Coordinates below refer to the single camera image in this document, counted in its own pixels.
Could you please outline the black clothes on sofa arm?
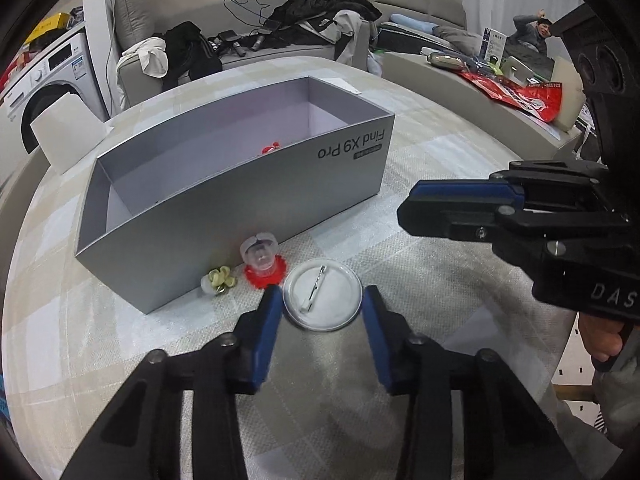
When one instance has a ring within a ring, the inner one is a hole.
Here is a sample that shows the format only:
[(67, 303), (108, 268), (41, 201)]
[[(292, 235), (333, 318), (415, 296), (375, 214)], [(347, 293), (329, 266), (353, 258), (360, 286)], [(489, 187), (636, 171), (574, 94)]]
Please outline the black clothes on sofa arm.
[(183, 22), (165, 32), (167, 74), (163, 78), (164, 91), (176, 88), (179, 79), (188, 75), (197, 80), (222, 71), (216, 51), (192, 22)]

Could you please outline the white cloth on sofa arm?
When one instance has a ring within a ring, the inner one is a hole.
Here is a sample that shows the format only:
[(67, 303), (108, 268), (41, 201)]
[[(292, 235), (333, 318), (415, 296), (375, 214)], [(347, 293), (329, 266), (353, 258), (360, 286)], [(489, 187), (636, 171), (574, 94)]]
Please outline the white cloth on sofa arm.
[(142, 73), (145, 75), (156, 79), (164, 78), (169, 70), (166, 41), (153, 36), (137, 42), (122, 52), (116, 68), (119, 70), (132, 60), (139, 61)]

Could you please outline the right hand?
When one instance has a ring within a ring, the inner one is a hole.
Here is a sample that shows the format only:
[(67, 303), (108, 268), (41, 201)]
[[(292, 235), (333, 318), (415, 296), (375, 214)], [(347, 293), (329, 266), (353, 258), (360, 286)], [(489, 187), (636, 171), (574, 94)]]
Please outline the right hand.
[(599, 362), (606, 362), (618, 356), (623, 348), (620, 336), (624, 324), (605, 318), (597, 318), (581, 313), (578, 318), (578, 330), (587, 352)]

